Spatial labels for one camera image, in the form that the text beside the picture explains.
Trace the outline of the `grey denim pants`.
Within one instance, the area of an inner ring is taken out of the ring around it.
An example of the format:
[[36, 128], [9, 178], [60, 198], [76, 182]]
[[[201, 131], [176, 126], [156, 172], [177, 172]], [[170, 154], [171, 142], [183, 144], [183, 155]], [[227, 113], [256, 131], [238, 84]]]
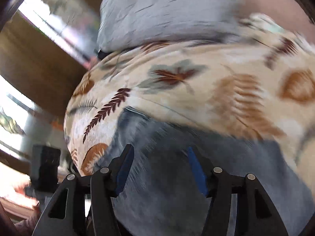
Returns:
[[197, 188], [188, 164], [189, 146], [196, 146], [204, 157], [232, 175], [256, 175], [289, 235], [298, 235], [314, 213], [310, 189], [286, 164], [274, 141], [203, 132], [160, 122], [126, 107], [95, 169], [107, 166], [127, 144], [134, 147], [134, 160], [113, 207], [118, 221], [133, 235], [201, 234], [210, 201]]

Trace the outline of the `brown wooden furniture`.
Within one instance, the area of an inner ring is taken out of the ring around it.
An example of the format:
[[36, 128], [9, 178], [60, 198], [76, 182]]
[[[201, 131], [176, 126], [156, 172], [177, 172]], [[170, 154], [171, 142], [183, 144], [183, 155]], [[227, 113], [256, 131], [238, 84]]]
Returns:
[[64, 118], [86, 72], [19, 12], [1, 31], [1, 76], [54, 116]]

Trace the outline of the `pink padded headboard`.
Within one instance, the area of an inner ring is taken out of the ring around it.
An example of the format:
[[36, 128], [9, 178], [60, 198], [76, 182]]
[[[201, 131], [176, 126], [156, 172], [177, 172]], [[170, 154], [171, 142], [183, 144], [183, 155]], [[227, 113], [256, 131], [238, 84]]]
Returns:
[[251, 13], [266, 14], [284, 29], [314, 42], [314, 25], [295, 0], [242, 0], [239, 16], [245, 18]]

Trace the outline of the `grey blue pillow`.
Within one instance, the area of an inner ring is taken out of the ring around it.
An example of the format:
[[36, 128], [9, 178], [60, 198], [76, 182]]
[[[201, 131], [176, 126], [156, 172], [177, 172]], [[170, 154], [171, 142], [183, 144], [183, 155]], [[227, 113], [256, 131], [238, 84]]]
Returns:
[[240, 0], [103, 0], [97, 38], [104, 53], [154, 41], [240, 40]]

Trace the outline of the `beige leaf-pattern blanket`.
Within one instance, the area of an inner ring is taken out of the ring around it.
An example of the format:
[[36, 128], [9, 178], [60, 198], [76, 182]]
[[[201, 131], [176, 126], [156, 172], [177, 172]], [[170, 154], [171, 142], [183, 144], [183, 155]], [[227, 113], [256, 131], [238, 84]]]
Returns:
[[264, 14], [241, 20], [237, 43], [158, 41], [115, 51], [75, 89], [65, 116], [83, 175], [110, 145], [126, 106], [181, 125], [275, 140], [306, 182], [314, 179], [314, 44]]

